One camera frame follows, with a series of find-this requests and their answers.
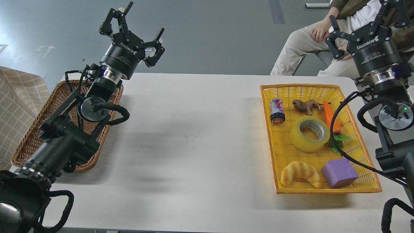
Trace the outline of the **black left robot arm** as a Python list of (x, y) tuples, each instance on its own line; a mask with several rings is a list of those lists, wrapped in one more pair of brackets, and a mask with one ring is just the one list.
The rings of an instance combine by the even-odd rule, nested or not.
[(42, 144), (14, 172), (1, 171), (1, 232), (56, 233), (68, 220), (74, 195), (68, 190), (51, 191), (62, 172), (72, 173), (86, 164), (99, 150), (98, 138), (109, 126), (130, 117), (128, 110), (110, 98), (121, 90), (139, 62), (153, 67), (165, 49), (161, 28), (157, 37), (144, 42), (127, 26), (126, 8), (113, 9), (99, 28), (99, 33), (112, 39), (99, 64), (78, 70), (77, 86), (65, 82), (69, 96), (40, 125)]

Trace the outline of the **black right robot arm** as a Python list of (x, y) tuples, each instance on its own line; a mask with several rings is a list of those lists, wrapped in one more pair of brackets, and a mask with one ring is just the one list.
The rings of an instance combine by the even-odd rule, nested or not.
[(392, 41), (392, 29), (385, 26), (383, 18), (391, 9), (399, 16), (395, 28), (409, 25), (408, 12), (403, 0), (382, 0), (379, 13), (373, 22), (348, 34), (340, 31), (337, 20), (330, 16), (333, 32), (325, 40), (333, 57), (342, 59), (344, 51), (335, 40), (348, 41), (347, 51), (353, 56), (359, 76), (368, 81), (372, 99), (357, 113), (357, 118), (368, 130), (380, 137), (381, 148), (376, 149), (376, 159), (382, 175), (392, 180), (402, 180), (413, 191), (413, 139), (393, 144), (388, 131), (405, 131), (413, 127), (413, 102), (410, 100), (408, 78), (413, 65), (404, 62)]

